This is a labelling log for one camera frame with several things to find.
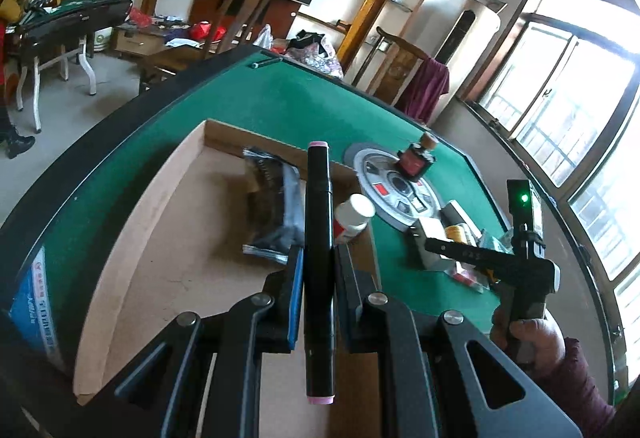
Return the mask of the maroon sleeve forearm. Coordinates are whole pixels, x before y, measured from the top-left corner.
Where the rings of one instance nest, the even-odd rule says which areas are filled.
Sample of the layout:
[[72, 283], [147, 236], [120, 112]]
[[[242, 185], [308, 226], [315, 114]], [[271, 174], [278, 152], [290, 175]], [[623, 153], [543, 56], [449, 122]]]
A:
[[565, 337], [564, 358], [536, 384], [577, 425], [584, 437], [603, 437], [616, 410], [601, 396], [579, 340]]

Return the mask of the person right hand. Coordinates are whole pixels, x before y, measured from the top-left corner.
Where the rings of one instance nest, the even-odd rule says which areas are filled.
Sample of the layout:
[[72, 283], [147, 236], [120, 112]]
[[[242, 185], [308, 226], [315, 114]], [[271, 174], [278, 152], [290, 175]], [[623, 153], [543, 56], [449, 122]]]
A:
[[500, 349], [506, 350], [508, 335], [523, 344], [532, 345], [535, 351], [534, 366], [530, 376], [543, 378], [561, 364], [565, 357], [565, 343], [559, 325], [548, 310], [541, 319], [509, 322], [508, 314], [499, 306], [491, 318], [490, 339]]

